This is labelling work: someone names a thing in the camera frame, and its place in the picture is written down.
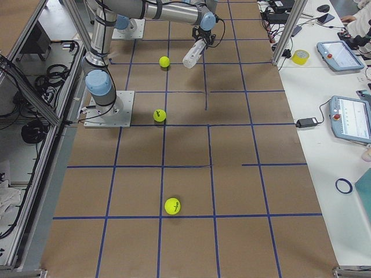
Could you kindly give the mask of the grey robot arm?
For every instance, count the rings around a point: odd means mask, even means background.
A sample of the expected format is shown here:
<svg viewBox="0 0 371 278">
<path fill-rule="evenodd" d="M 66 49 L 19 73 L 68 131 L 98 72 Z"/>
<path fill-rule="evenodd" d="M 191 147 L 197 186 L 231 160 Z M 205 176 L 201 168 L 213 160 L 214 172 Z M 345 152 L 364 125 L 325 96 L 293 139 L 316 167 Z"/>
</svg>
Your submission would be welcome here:
<svg viewBox="0 0 371 278">
<path fill-rule="evenodd" d="M 111 116 L 122 107 L 108 70 L 111 41 L 142 38 L 145 19 L 167 20 L 193 26 L 193 47 L 183 58 L 192 68 L 215 40 L 217 1 L 96 1 L 90 49 L 82 60 L 85 84 L 98 115 Z"/>
</svg>

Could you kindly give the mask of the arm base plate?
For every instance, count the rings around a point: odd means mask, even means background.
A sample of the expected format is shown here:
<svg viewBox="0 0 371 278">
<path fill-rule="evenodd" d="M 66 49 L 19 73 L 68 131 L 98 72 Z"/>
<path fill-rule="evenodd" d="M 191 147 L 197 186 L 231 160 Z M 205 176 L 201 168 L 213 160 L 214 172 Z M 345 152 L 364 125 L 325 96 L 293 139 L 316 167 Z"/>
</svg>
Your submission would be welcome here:
<svg viewBox="0 0 371 278">
<path fill-rule="evenodd" d="M 114 29 L 112 40 L 113 41 L 127 41 L 134 39 L 142 39 L 144 35 L 145 19 L 130 19 L 129 25 L 126 29 Z"/>
<path fill-rule="evenodd" d="M 93 97 L 90 98 L 90 106 L 84 120 L 85 128 L 116 128 L 130 127 L 134 103 L 134 91 L 118 90 L 114 106 L 101 107 L 96 105 Z"/>
</svg>

